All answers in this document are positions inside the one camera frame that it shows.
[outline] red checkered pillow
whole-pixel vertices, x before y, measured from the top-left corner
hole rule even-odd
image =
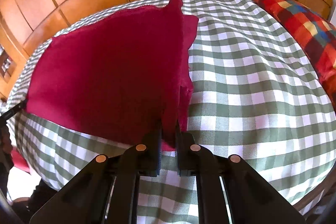
[[[336,29],[320,15],[294,0],[254,0],[294,37],[320,82],[336,75]]]

